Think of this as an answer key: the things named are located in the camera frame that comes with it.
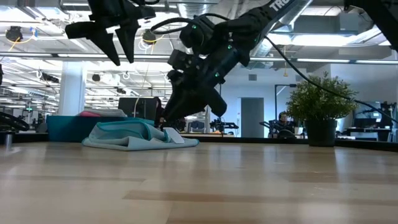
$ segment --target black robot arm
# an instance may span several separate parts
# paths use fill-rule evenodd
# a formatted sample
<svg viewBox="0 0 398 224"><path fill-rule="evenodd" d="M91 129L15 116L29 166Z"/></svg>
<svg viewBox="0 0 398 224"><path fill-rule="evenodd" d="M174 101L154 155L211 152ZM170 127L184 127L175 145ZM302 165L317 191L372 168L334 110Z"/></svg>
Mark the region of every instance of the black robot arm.
<svg viewBox="0 0 398 224"><path fill-rule="evenodd" d="M225 82L224 77L238 62L248 65L250 51L297 3L297 0L273 0L237 19L224 18L227 21L217 25L207 18L217 15L196 16L193 25L187 25L180 33L181 41L192 48L193 55L174 50L168 61L174 69L168 74L173 93L164 109L164 118L179 119L203 110L206 105L215 115L222 116L227 105L215 86Z"/></svg>
<svg viewBox="0 0 398 224"><path fill-rule="evenodd" d="M394 50L398 50L398 1L396 0L345 0L345 10L350 7L364 9Z"/></svg>
<svg viewBox="0 0 398 224"><path fill-rule="evenodd" d="M127 59L130 63L133 63L134 39L138 28L140 28L138 20L155 17L155 10L145 5L153 5L159 1L88 0L88 5L92 11L90 22L69 24L66 26L65 32L69 39L85 37L92 41L113 63L119 66L120 59L113 44L113 34L107 33L106 29L120 26L120 28L116 29L116 34Z"/></svg>

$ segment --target black plant pot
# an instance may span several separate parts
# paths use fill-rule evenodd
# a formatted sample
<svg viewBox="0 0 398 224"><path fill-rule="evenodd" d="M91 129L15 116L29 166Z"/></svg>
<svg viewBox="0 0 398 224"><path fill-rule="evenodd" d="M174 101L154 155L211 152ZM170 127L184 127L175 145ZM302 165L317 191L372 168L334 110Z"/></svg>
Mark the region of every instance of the black plant pot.
<svg viewBox="0 0 398 224"><path fill-rule="evenodd" d="M335 146L337 121L310 120L305 122L308 134L308 143L316 147Z"/></svg>

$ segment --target folded towel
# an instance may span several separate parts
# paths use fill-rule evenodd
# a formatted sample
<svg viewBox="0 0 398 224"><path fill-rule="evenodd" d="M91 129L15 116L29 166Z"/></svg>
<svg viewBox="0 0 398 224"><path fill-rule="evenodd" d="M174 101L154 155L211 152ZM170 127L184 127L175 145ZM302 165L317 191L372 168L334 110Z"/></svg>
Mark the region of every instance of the folded towel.
<svg viewBox="0 0 398 224"><path fill-rule="evenodd" d="M85 116L85 117L100 117L101 115L89 112L89 111L83 111L79 114L79 116Z"/></svg>
<svg viewBox="0 0 398 224"><path fill-rule="evenodd" d="M119 109L85 109L85 112L98 114L104 117L120 117L120 118L127 117L127 115L123 112L123 110Z"/></svg>
<svg viewBox="0 0 398 224"><path fill-rule="evenodd" d="M185 138L183 143L176 143L180 142L173 140L172 136L176 136L176 133L168 134L168 131L162 132L142 121L98 123L82 143L84 146L122 151L172 149L199 144L196 139Z"/></svg>

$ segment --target teal bin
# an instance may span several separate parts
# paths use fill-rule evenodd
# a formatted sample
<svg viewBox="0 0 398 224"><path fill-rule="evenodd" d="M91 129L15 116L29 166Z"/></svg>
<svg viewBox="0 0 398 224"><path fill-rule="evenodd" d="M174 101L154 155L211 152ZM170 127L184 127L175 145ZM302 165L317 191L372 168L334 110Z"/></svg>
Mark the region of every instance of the teal bin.
<svg viewBox="0 0 398 224"><path fill-rule="evenodd" d="M100 123L115 121L141 120L149 125L153 121L140 118L116 118L116 117L81 117L81 116L47 116L46 123L51 142L82 142L93 130L94 126Z"/></svg>

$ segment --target white pillar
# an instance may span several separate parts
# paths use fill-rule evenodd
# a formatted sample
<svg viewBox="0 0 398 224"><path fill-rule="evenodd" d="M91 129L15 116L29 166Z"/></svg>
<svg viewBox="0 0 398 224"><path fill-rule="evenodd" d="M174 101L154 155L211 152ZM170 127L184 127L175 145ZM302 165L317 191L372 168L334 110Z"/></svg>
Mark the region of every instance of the white pillar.
<svg viewBox="0 0 398 224"><path fill-rule="evenodd" d="M75 116L84 110L86 77L84 62L63 63L59 115Z"/></svg>

